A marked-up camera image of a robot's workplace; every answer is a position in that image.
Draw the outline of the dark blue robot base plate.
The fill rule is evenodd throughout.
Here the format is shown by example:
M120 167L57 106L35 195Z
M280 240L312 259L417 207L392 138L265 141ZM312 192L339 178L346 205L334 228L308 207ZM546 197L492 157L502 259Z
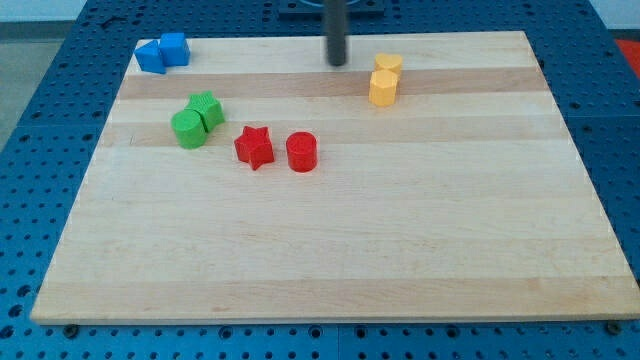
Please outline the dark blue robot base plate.
M346 0L350 15L383 15L386 5L383 0ZM317 17L324 13L323 0L280 0L278 16L280 19Z

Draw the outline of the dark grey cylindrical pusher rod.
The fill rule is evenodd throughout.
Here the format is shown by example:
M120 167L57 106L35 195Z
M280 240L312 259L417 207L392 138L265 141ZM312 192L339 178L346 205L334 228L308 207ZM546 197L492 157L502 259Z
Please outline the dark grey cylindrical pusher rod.
M347 4L345 0L323 1L323 29L327 62L334 67L347 61Z

